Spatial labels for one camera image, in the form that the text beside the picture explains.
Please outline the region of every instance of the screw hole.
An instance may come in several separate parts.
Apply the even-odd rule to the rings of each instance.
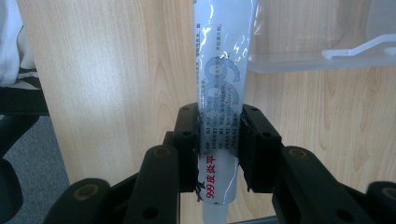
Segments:
[[[335,214],[337,214],[337,216],[339,218],[341,218],[342,220],[344,220],[345,222],[354,222],[355,221],[355,218],[352,216],[352,214],[350,214],[346,210],[337,210],[335,212]]]
[[[159,211],[157,208],[155,207],[148,207],[143,211],[143,218],[150,220],[150,219],[154,219],[158,216]]]
[[[262,133],[262,136],[271,137],[272,135],[270,133]]]

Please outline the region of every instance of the white cloth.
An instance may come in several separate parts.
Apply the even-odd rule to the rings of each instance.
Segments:
[[[22,19],[16,0],[0,0],[0,87],[15,83],[20,70],[17,38]]]

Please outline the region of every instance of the wood grain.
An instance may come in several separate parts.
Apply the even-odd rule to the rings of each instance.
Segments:
[[[196,101],[192,1],[19,0],[70,182],[112,185],[138,171],[145,151]],[[285,145],[306,147],[341,182],[365,191],[396,181],[396,67],[249,74],[246,103]],[[242,172],[229,221],[273,214],[246,192]],[[194,194],[181,223],[202,223]]]

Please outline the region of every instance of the gray carpet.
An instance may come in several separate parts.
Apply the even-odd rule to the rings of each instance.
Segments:
[[[42,223],[69,185],[50,117],[41,117],[5,159],[14,167],[23,194],[20,212],[7,224]]]

